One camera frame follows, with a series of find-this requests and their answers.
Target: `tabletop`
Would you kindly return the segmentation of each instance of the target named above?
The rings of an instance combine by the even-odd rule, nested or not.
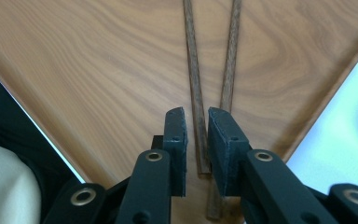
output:
[[[231,1],[193,0],[205,110],[219,106]],[[243,1],[232,115],[287,160],[358,55],[358,1]],[[0,81],[89,182],[109,188],[186,112],[187,195],[172,223],[205,219],[182,1],[0,0]],[[238,200],[222,223],[241,222]]]

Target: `wooden stick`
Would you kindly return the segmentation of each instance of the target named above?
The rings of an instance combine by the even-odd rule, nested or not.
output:
[[[187,43],[188,72],[190,75],[191,105],[193,109],[194,134],[196,142],[197,168],[199,175],[209,175],[211,164],[207,153],[207,133],[200,85],[199,61],[197,58],[196,35],[190,0],[184,0]]]
[[[225,74],[223,78],[220,108],[231,113],[232,95],[234,90],[235,63],[237,59],[238,33],[240,30],[241,0],[233,0],[231,22],[229,27]],[[218,220],[222,216],[223,200],[214,179],[208,195],[207,218]]]

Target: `dark cloth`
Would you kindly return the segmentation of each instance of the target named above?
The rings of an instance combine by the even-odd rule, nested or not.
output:
[[[43,220],[62,186],[75,176],[0,83],[0,147],[27,164],[42,193]]]

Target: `white fabric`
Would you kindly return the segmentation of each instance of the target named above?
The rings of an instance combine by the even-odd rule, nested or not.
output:
[[[41,196],[33,172],[0,147],[0,224],[39,223]]]

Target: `light blue surface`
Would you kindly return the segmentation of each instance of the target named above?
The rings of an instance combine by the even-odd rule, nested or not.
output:
[[[336,183],[358,185],[358,64],[287,165],[304,184],[325,194]]]

